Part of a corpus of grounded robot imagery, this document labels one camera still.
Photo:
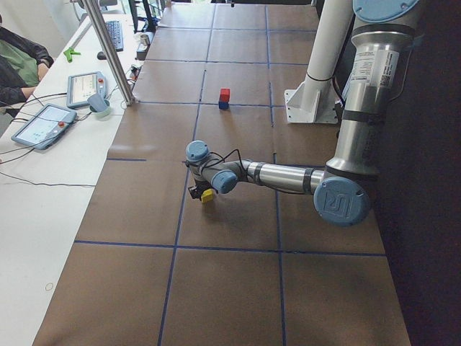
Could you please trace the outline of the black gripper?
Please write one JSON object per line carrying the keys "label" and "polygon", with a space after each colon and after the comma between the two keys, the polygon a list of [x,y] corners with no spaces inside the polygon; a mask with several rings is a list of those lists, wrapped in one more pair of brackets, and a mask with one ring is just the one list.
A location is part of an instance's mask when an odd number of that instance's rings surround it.
{"label": "black gripper", "polygon": [[195,182],[195,189],[197,193],[203,193],[206,190],[211,188],[211,184],[208,181],[196,181]]}

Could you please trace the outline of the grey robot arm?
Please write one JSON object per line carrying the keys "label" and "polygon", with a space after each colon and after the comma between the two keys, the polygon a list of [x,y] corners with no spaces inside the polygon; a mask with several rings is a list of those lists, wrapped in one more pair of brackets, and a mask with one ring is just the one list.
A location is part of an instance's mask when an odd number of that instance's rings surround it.
{"label": "grey robot arm", "polygon": [[324,168],[230,161],[200,140],[187,145],[192,198],[207,202],[239,182],[312,195],[319,216],[361,223],[372,207],[377,146],[400,55],[415,39],[425,1],[326,1],[304,81],[285,91],[291,124],[334,125],[338,139]]}

